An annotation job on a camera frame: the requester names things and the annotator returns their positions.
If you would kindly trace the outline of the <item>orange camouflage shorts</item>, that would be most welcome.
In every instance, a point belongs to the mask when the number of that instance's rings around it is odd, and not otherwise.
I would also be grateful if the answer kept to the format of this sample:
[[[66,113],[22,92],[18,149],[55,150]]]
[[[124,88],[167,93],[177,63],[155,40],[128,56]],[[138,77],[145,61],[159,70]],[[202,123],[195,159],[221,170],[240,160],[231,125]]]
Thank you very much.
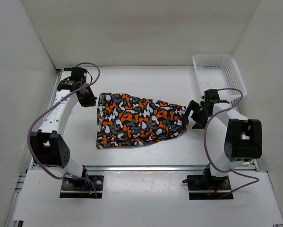
[[[125,93],[101,93],[97,107],[97,149],[144,146],[182,135],[187,108]]]

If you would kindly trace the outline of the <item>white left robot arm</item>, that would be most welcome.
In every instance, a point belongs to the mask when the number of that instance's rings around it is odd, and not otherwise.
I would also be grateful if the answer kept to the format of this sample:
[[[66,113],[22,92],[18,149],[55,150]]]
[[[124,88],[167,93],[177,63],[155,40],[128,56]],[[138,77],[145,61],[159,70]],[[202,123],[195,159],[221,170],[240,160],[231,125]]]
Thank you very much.
[[[91,86],[97,81],[81,65],[65,68],[67,77],[56,88],[53,106],[42,115],[37,131],[29,129],[27,143],[37,163],[45,172],[56,168],[60,178],[73,178],[78,189],[89,184],[85,165],[70,156],[63,139],[66,124],[75,105],[97,107],[97,149],[130,152],[159,141],[182,135],[189,123],[190,106],[161,100],[133,97],[124,93],[102,93],[96,97]]]

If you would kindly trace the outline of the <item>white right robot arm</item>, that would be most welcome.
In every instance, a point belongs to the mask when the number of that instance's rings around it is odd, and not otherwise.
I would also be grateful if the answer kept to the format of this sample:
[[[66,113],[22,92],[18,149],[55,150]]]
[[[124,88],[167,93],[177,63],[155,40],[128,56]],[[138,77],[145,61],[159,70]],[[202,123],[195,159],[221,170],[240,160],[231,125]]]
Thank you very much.
[[[227,177],[239,165],[259,159],[262,156],[262,123],[240,114],[230,101],[221,99],[218,92],[224,89],[209,89],[204,92],[200,103],[190,101],[186,115],[192,112],[195,122],[193,129],[203,129],[203,142],[208,167],[204,171],[202,183],[207,189],[215,188],[219,177]],[[226,127],[224,152],[212,159],[207,148],[207,131],[210,122],[218,118]]]

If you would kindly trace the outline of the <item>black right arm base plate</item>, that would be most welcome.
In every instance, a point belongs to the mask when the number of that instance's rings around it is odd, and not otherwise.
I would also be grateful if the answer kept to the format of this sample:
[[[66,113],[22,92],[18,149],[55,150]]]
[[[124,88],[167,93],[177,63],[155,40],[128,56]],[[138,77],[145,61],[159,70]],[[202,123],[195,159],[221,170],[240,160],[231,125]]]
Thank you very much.
[[[229,177],[187,175],[182,183],[188,187],[189,200],[233,200]]]

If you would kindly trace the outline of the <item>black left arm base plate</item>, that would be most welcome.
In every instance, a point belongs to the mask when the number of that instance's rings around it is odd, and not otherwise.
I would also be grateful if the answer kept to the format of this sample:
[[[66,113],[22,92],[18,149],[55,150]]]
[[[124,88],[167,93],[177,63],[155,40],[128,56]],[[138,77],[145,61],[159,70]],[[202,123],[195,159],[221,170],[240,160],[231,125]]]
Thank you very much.
[[[60,198],[101,199],[104,175],[89,175],[90,181],[65,177],[60,188]]]

